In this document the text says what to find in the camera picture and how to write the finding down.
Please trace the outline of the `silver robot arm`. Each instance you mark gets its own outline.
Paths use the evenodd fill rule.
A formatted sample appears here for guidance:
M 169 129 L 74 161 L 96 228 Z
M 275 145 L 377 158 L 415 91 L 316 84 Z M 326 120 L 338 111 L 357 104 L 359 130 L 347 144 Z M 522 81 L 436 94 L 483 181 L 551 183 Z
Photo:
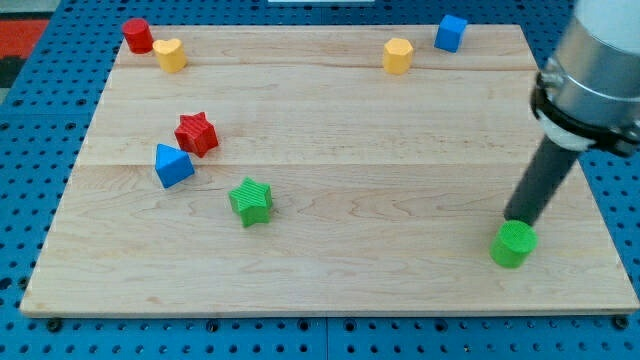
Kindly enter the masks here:
M 629 157 L 639 147 L 639 0 L 579 0 L 539 71 L 531 109 L 573 152 Z

